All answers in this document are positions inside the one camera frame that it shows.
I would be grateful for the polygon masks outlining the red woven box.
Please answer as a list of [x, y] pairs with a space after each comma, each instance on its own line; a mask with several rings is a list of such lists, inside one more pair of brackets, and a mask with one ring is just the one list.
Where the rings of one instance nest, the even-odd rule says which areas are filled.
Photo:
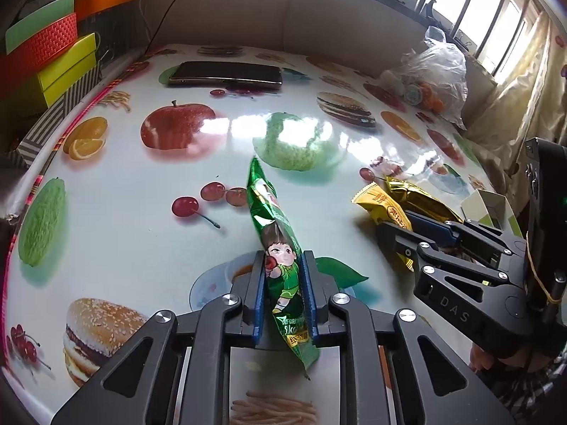
[[12, 93], [31, 76], [68, 51], [77, 41], [77, 17], [72, 12], [1, 55], [1, 98]]

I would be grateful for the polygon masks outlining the green white cardboard box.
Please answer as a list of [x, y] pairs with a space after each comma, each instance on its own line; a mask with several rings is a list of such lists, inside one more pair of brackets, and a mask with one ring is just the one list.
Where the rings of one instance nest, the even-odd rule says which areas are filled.
[[466, 219], [517, 237], [523, 236], [509, 201], [503, 195], [486, 190], [476, 190], [460, 206]]

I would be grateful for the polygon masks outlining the black smartphone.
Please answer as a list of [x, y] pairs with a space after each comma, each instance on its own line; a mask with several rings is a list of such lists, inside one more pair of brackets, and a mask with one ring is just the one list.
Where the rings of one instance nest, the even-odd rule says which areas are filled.
[[282, 70], [248, 62], [183, 62], [167, 80], [169, 85], [230, 85], [278, 90]]

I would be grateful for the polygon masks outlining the cream patterned curtain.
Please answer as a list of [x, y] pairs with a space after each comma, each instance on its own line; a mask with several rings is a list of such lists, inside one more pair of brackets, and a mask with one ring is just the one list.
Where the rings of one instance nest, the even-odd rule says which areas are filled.
[[529, 201], [525, 143], [566, 144], [566, 35], [543, 12], [509, 75], [467, 126], [465, 139], [515, 213]]

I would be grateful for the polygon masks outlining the clear plastic bag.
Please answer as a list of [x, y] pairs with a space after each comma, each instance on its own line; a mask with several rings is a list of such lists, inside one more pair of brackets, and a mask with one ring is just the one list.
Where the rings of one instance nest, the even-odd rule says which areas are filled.
[[397, 67], [382, 71], [378, 85], [463, 130], [462, 109], [468, 97], [465, 57], [435, 26], [428, 27], [422, 43], [421, 51], [406, 53]]

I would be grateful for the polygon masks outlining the yellow gold snack packet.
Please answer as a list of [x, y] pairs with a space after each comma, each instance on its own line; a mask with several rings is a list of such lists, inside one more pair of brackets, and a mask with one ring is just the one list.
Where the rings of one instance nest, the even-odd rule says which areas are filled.
[[402, 229], [412, 231], [411, 222], [405, 211], [376, 182], [371, 182], [359, 190], [351, 203], [363, 208], [377, 226], [381, 223], [393, 223]]

